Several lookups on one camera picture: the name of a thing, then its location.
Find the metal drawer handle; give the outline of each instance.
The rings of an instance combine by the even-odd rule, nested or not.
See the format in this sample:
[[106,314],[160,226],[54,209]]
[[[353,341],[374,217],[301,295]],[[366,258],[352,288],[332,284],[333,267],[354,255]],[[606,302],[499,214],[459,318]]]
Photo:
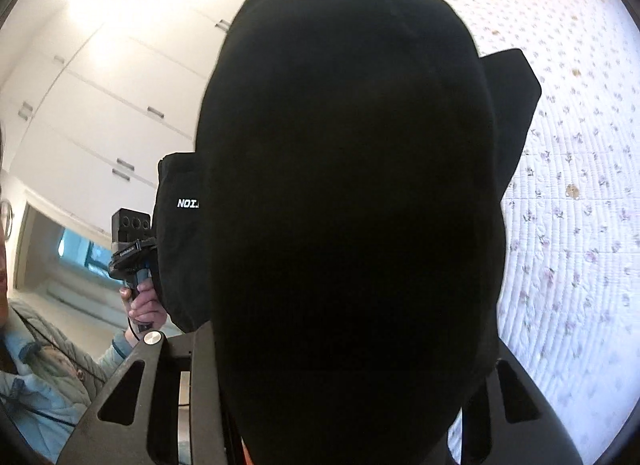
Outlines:
[[136,168],[134,166],[132,166],[131,164],[128,164],[127,162],[125,162],[121,158],[118,158],[116,160],[116,162],[118,163],[118,165],[123,166],[123,168],[129,169],[129,171],[134,171],[135,172],[135,170],[136,170]]
[[216,28],[220,28],[225,32],[228,32],[230,27],[231,23],[229,23],[227,20],[219,20],[219,22],[216,23]]
[[149,106],[146,109],[149,113],[153,113],[154,115],[158,115],[161,119],[164,119],[164,113],[162,113],[162,111],[158,111],[155,108],[152,108],[151,106]]
[[113,172],[113,174],[115,174],[116,176],[121,177],[123,180],[127,180],[127,182],[131,181],[130,176],[128,176],[127,174],[124,174],[123,172],[118,171],[118,169],[111,169],[111,172]]

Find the quilted fabric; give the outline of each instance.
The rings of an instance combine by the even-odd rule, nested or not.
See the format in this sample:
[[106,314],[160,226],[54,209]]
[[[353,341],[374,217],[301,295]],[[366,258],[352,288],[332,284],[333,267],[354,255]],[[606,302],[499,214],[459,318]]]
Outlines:
[[502,201],[498,328],[591,465],[640,397],[640,32],[620,0],[446,1],[542,85]]

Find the device handle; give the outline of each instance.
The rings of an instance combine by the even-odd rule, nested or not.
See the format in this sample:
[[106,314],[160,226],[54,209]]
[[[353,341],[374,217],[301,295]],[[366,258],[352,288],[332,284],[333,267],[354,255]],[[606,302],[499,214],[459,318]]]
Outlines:
[[[127,288],[130,288],[131,290],[131,296],[129,298],[129,301],[127,302],[129,307],[133,300],[140,295],[140,292],[138,291],[138,285],[150,277],[151,271],[149,271],[148,268],[142,268],[142,270],[137,271],[135,275],[131,276],[131,283],[125,282]],[[135,325],[138,328],[138,333],[143,333],[153,328],[153,324],[151,323],[135,323]]]

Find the black cable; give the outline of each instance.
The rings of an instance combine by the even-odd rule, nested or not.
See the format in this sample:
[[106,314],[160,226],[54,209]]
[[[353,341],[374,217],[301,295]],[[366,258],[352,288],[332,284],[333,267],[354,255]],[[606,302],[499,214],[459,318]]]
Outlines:
[[129,322],[129,329],[131,330],[131,333],[133,334],[133,337],[136,338],[136,340],[138,342],[140,342],[140,337],[138,337],[138,334],[136,333],[136,331],[133,329],[133,326],[131,325],[131,318],[127,315],[127,321]]
[[20,319],[22,319],[22,322],[25,323],[26,325],[32,327],[35,331],[38,332],[38,334],[44,339],[46,340],[49,344],[51,344],[51,346],[53,346],[56,350],[58,350],[60,353],[62,353],[66,358],[68,358],[71,362],[73,362],[76,366],[78,366],[80,369],[82,369],[82,371],[85,371],[87,373],[89,373],[94,379],[96,379],[98,382],[102,382],[102,385],[106,384],[107,382],[103,379],[101,379],[100,377],[97,377],[93,372],[89,371],[87,368],[85,368],[84,366],[82,366],[79,362],[76,362],[75,359],[71,358],[69,355],[67,355],[65,352],[63,352],[62,349],[60,349],[56,344],[53,344],[53,342],[51,340],[49,340],[49,338],[47,336],[45,336],[44,333],[42,333],[42,331],[40,331],[38,328],[36,328],[33,324],[31,324],[28,320],[26,320],[20,313],[18,313],[15,309],[14,312],[18,315],[18,317],[20,317]]
[[51,421],[55,421],[56,423],[61,423],[62,425],[66,425],[68,427],[73,427],[73,428],[76,427],[76,425],[74,423],[71,423],[70,421],[62,420],[62,419],[56,418],[55,416],[47,415],[46,413],[43,413],[41,411],[38,411],[37,409],[34,409],[30,405],[26,405],[25,403],[22,403],[19,400],[15,400],[15,398],[8,397],[4,393],[0,393],[0,398],[4,398],[4,400],[7,402],[15,403],[16,405],[19,405],[21,408],[23,408],[25,411],[33,413],[34,415],[38,415],[38,416],[41,416],[42,418],[50,419]]

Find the window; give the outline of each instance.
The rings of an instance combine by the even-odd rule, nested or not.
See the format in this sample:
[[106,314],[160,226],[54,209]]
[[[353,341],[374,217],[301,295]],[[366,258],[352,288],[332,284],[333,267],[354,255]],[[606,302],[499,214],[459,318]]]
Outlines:
[[65,229],[62,239],[60,239],[58,255],[67,263],[79,265],[100,275],[100,277],[115,281],[109,277],[108,272],[111,259],[110,249],[97,245],[69,229]]

